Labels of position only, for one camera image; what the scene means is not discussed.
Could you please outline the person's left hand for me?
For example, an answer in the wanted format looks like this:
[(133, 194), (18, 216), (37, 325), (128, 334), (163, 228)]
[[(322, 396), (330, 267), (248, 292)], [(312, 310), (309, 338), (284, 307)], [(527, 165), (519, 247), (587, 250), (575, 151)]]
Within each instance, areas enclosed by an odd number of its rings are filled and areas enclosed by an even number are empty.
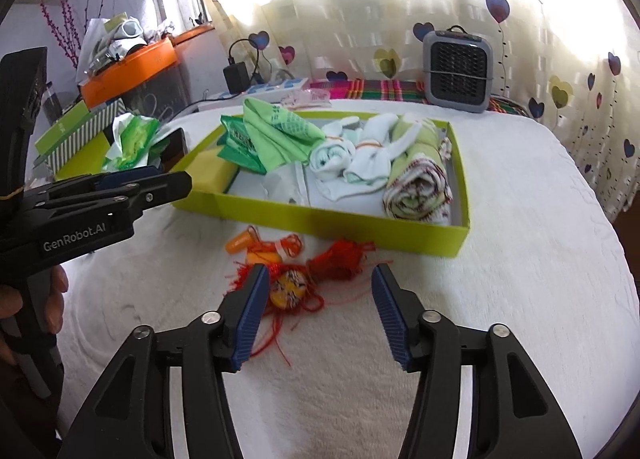
[[(68, 278), (61, 265), (50, 270), (49, 292), (40, 309), (47, 331), (57, 335), (63, 327), (64, 294), (68, 291)], [(1, 319), (5, 320), (32, 310), (32, 302), (20, 291), (11, 287), (1, 287)]]

